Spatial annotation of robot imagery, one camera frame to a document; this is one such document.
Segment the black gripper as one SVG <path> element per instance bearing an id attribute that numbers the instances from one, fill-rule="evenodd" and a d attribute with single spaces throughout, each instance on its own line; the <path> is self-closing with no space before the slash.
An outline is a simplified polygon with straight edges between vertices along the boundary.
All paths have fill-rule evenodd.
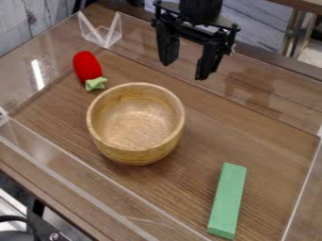
<path id="1" fill-rule="evenodd" d="M 223 0 L 155 0 L 153 26 L 157 30 L 159 59 L 163 66 L 179 57 L 181 39 L 205 46 L 195 79 L 206 80 L 217 72 L 225 55 L 233 50 L 241 26 L 222 15 Z"/>

